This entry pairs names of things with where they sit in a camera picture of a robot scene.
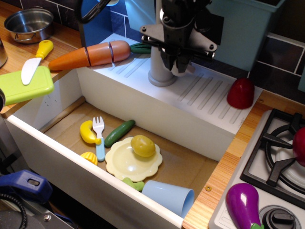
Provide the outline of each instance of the screw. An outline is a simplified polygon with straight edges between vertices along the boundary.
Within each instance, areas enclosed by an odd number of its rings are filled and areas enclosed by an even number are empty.
[[[211,186],[205,186],[205,190],[210,192],[212,190],[212,187]]]
[[[45,216],[43,217],[43,220],[44,220],[45,222],[49,222],[49,221],[51,220],[51,215],[45,215]]]

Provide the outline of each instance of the yellow plate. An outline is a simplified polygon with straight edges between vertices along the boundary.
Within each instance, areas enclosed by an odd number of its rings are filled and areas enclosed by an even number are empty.
[[[130,145],[131,140],[132,137],[128,137],[111,147],[105,158],[106,169],[120,180],[129,177],[133,182],[139,182],[156,174],[163,158],[160,154],[160,148],[156,144],[154,155],[150,157],[137,155]]]

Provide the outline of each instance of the burner grate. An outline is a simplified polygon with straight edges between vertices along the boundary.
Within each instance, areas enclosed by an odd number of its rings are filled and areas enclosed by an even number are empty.
[[[271,133],[268,133],[267,131],[274,119],[284,120],[288,124],[278,127]],[[297,130],[304,126],[305,120],[302,119],[301,114],[295,113],[294,115],[291,115],[280,110],[274,109],[265,124],[265,127],[259,137],[259,140],[256,143],[251,153],[251,156],[240,176],[240,179],[268,193],[271,193],[274,196],[277,196],[300,208],[305,209],[305,198],[277,185],[278,180],[281,180],[285,185],[297,191],[298,193],[305,194],[304,188],[294,184],[292,181],[290,181],[283,175],[283,172],[295,162],[295,158],[274,162],[271,154],[271,146],[292,149],[292,145],[290,143],[279,138],[278,136],[281,133],[288,131],[291,135],[291,138],[293,138],[293,135],[297,132]],[[261,179],[258,176],[250,173],[250,167],[259,149],[263,149],[265,151],[265,157],[271,169],[269,178],[267,180]]]

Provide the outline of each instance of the yellow knife handle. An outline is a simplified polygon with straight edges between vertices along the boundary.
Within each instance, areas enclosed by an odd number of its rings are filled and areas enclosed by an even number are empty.
[[[42,60],[52,51],[54,45],[53,42],[49,40],[43,40],[38,45],[38,50],[36,52],[36,57]]]

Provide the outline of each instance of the blue tool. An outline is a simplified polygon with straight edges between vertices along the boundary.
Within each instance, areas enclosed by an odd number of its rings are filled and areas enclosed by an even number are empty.
[[[52,191],[52,186],[46,178],[28,170],[0,177],[0,193],[16,194],[22,199],[36,203],[46,203]]]

